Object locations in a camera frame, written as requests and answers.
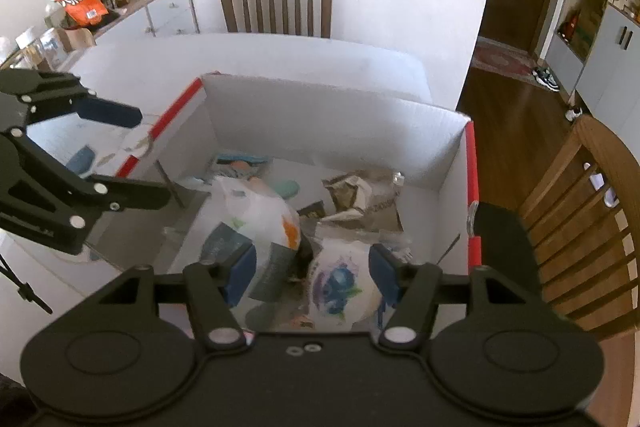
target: orange snack bag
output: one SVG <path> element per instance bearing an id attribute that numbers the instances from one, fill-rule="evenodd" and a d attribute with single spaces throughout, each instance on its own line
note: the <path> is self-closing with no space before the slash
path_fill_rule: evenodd
<path id="1" fill-rule="evenodd" d="M 55 0 L 81 26 L 100 23 L 109 11 L 100 0 Z"/>

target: cabinet handle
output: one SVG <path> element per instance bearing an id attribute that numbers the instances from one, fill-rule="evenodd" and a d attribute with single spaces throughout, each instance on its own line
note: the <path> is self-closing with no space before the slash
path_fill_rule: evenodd
<path id="1" fill-rule="evenodd" d="M 631 37 L 634 36 L 633 32 L 629 32 L 629 38 L 626 40 L 626 44 L 625 44 L 625 51 L 626 49 L 629 47 L 629 42 L 631 42 Z"/>

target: doormat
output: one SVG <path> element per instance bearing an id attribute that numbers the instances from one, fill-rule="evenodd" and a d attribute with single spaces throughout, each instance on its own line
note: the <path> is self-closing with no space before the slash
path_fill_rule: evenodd
<path id="1" fill-rule="evenodd" d="M 471 59 L 472 68 L 491 71 L 546 89 L 540 86 L 531 74 L 536 65 L 536 61 L 529 57 L 526 51 L 483 37 L 478 37 Z"/>

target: screw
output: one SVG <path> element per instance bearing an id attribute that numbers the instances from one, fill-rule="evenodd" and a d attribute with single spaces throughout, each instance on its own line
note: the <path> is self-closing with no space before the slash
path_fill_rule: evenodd
<path id="1" fill-rule="evenodd" d="M 71 216 L 69 217 L 69 222 L 71 223 L 71 226 L 74 227 L 75 229 L 84 229 L 84 219 L 82 219 L 82 217 L 80 216 Z"/>
<path id="2" fill-rule="evenodd" d="M 385 330 L 385 338 L 389 342 L 393 342 L 394 344 L 407 344 L 410 343 L 418 336 L 411 328 L 407 328 L 406 326 L 396 326 L 394 328 L 389 328 Z"/>
<path id="3" fill-rule="evenodd" d="M 107 187 L 101 183 L 95 184 L 94 190 L 98 192 L 98 194 L 106 194 L 107 192 L 109 192 Z"/>
<path id="4" fill-rule="evenodd" d="M 316 343 L 305 344 L 305 351 L 308 353 L 317 353 L 318 351 L 322 351 L 322 345 Z"/>
<path id="5" fill-rule="evenodd" d="M 305 350 L 298 346 L 289 346 L 285 350 L 285 353 L 287 353 L 287 355 L 291 355 L 292 357 L 301 357 L 305 354 Z"/>
<path id="6" fill-rule="evenodd" d="M 214 344 L 233 344 L 240 339 L 240 331 L 234 328 L 216 328 L 209 331 L 208 336 Z"/>

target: red trim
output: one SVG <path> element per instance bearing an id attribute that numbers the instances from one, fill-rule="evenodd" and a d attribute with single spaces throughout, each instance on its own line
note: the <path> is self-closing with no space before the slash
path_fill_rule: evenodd
<path id="1" fill-rule="evenodd" d="M 466 137 L 466 203 L 480 201 L 478 188 L 478 158 L 476 157 L 476 131 L 474 123 L 465 125 Z"/>
<path id="2" fill-rule="evenodd" d="M 138 158 L 129 156 L 116 172 L 116 178 L 126 178 L 136 165 L 138 165 Z"/>
<path id="3" fill-rule="evenodd" d="M 172 103 L 172 105 L 167 109 L 164 114 L 158 119 L 156 124 L 149 131 L 149 136 L 152 139 L 157 139 L 158 136 L 162 134 L 162 131 L 166 129 L 166 127 L 171 123 L 171 121 L 176 117 L 176 115 L 180 112 L 180 110 L 189 102 L 193 96 L 200 90 L 202 87 L 202 80 L 200 78 L 196 78 L 187 89 L 185 89 L 182 94 L 178 97 L 178 99 Z"/>
<path id="4" fill-rule="evenodd" d="M 478 157 L 476 156 L 476 133 L 474 123 L 471 121 L 465 125 L 466 138 L 466 202 L 471 205 L 474 201 L 480 201 L 480 189 L 478 187 Z M 482 264 L 482 244 L 480 237 L 469 237 L 468 267 Z"/>

